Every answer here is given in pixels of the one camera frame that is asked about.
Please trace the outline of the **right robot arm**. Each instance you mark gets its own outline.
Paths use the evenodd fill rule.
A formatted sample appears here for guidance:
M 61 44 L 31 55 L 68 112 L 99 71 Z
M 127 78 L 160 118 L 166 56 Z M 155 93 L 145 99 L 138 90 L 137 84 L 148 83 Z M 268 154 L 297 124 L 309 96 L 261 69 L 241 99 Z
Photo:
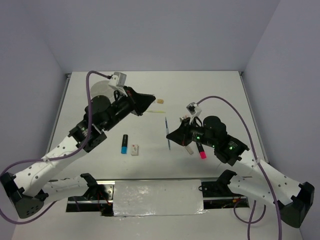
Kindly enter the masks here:
M 217 159 L 231 166 L 221 174 L 218 192 L 223 196 L 244 195 L 278 207 L 280 219 L 293 228 L 302 225 L 313 205 L 315 188 L 312 184 L 300 183 L 265 161 L 255 159 L 253 150 L 229 135 L 226 125 L 216 116 L 206 117 L 201 125 L 185 118 L 166 138 L 180 146 L 195 142 L 213 148 Z

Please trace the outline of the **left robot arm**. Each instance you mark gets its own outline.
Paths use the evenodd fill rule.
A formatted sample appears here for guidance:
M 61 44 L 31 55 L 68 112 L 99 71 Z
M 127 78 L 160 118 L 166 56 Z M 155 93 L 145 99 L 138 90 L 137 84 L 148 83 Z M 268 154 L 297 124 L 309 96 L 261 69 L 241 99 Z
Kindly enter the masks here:
M 106 140 L 111 130 L 129 114 L 142 116 L 155 101 L 152 94 L 137 93 L 129 86 L 114 91 L 115 100 L 98 95 L 88 99 L 83 119 L 50 152 L 17 173 L 7 169 L 0 175 L 0 182 L 14 206 L 22 224 L 45 204 L 64 198 L 84 196 L 91 200 L 100 191 L 95 178 L 82 173 L 74 178 L 55 179 L 71 163 L 90 153 Z

